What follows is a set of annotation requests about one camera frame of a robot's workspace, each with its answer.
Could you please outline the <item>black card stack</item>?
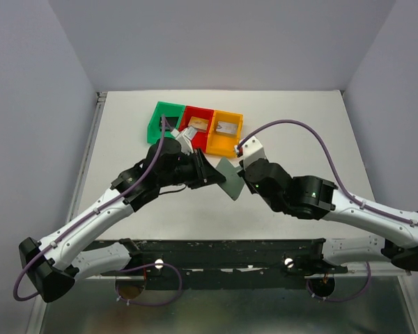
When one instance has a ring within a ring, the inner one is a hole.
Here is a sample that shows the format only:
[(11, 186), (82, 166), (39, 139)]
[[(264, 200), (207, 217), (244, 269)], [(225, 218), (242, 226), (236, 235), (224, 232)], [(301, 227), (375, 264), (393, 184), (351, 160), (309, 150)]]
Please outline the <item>black card stack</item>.
[(179, 117), (168, 116), (165, 118), (164, 126), (166, 129), (174, 129), (177, 127), (178, 121), (179, 121)]

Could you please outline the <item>yellow plastic bin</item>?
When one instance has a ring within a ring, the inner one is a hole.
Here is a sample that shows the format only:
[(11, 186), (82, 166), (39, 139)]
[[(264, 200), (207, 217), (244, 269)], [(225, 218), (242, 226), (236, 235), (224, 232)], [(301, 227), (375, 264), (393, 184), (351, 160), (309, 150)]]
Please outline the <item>yellow plastic bin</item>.
[(214, 110), (206, 143), (206, 153), (235, 158), (235, 146), (240, 142), (243, 115)]

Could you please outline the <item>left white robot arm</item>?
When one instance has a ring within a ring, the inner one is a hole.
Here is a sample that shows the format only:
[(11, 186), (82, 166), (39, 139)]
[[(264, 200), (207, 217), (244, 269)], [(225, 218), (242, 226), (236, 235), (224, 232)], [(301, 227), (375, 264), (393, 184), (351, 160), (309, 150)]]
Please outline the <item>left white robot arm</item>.
[(57, 231), (18, 246), (22, 272), (36, 289), (36, 295), (50, 303), (64, 296), (81, 279), (108, 271), (126, 275), (140, 268), (140, 257), (126, 242), (115, 242), (103, 250), (88, 250), (103, 232), (139, 211), (167, 186), (184, 184), (198, 189), (221, 184), (226, 178), (197, 149), (185, 154), (172, 138), (158, 140), (144, 159), (121, 172), (110, 187), (89, 208)]

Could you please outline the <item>copper card stack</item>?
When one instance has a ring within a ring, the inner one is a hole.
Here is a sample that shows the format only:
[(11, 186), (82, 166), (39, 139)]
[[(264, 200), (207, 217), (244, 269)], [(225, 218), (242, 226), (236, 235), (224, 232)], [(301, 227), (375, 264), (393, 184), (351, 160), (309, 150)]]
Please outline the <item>copper card stack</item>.
[(198, 132), (206, 132), (208, 129), (209, 120), (205, 118), (198, 118), (192, 116), (189, 119), (188, 126), (195, 128)]

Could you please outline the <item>red plastic bin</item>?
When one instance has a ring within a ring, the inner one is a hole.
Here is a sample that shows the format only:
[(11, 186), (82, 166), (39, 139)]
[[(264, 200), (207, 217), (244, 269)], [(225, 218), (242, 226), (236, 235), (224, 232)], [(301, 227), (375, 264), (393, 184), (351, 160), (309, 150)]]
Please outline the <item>red plastic bin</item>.
[(212, 123), (214, 114), (213, 109), (204, 109), (196, 106), (186, 106), (179, 130), (187, 127), (193, 127), (195, 134), (192, 138), (193, 148), (200, 148), (206, 152), (208, 142), (208, 132)]

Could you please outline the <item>green leather card holder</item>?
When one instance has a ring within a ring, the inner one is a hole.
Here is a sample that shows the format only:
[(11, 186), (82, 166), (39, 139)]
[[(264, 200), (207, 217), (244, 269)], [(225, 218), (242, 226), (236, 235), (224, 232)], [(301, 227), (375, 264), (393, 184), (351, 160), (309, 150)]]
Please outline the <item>green leather card holder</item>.
[(231, 200), (236, 201), (245, 186), (245, 181), (239, 174), (242, 171), (242, 167), (239, 164), (232, 164), (230, 160), (223, 157), (217, 164), (216, 170), (226, 179), (224, 182), (219, 183), (219, 187)]

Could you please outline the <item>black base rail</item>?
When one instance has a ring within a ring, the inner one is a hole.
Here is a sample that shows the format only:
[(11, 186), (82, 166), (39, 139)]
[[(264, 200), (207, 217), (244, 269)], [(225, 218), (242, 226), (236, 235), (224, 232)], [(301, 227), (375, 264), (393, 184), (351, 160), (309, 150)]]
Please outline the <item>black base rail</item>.
[(109, 271), (146, 289), (302, 289), (305, 278), (347, 273), (323, 259), (320, 239), (148, 240), (122, 239), (131, 272)]

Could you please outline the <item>silver card stack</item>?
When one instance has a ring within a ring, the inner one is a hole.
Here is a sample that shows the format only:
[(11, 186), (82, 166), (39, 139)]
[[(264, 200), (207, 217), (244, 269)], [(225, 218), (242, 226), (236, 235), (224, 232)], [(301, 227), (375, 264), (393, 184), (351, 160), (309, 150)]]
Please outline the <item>silver card stack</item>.
[(215, 131), (224, 136), (236, 136), (238, 125), (232, 122), (218, 121)]

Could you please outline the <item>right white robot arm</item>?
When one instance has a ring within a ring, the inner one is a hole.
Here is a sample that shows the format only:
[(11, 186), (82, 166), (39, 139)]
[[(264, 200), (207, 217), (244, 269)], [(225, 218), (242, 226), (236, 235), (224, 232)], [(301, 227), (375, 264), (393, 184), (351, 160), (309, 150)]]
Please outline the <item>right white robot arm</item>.
[(272, 211), (302, 220), (344, 223), (366, 232), (363, 237), (325, 240), (322, 248), (307, 254), (312, 271), (349, 262), (389, 262), (418, 272), (418, 212), (347, 195), (335, 183), (316, 176), (292, 177), (266, 158), (241, 162), (240, 167), (247, 188)]

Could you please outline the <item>green plastic bin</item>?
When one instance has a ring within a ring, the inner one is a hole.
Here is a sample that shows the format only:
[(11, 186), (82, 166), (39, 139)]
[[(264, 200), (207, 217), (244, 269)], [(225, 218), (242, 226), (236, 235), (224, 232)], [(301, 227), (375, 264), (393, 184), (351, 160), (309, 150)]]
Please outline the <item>green plastic bin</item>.
[[(154, 144), (157, 140), (160, 139), (162, 133), (162, 116), (175, 116), (179, 117), (178, 125), (174, 129), (178, 129), (182, 116), (184, 114), (185, 105), (182, 104), (173, 104), (169, 102), (158, 102), (156, 104), (155, 110), (152, 114), (150, 122), (147, 126), (147, 143)], [(172, 137), (171, 130), (165, 128), (164, 135), (166, 137)]]

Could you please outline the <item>aluminium frame rail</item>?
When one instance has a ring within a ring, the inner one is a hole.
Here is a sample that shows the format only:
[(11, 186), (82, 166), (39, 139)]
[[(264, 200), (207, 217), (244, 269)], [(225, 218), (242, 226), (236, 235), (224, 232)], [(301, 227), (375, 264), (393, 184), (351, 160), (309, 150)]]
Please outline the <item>aluminium frame rail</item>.
[[(91, 127), (89, 129), (88, 136), (86, 139), (85, 148), (82, 154), (82, 160), (79, 165), (79, 172), (77, 174), (77, 179), (75, 182), (75, 187), (71, 197), (71, 201), (68, 206), (68, 213), (65, 219), (65, 223), (69, 223), (70, 220), (73, 219), (74, 216), (77, 214), (78, 204), (80, 203), (82, 197), (84, 182), (86, 179), (86, 174), (88, 172), (90, 156), (93, 151), (93, 146), (97, 136), (103, 109), (105, 107), (105, 102), (107, 100), (107, 95), (107, 91), (97, 92), (97, 102), (93, 112)], [(37, 296), (34, 299), (28, 326), (26, 328), (25, 333), (40, 333), (46, 308), (46, 302), (44, 302), (40, 296)]]

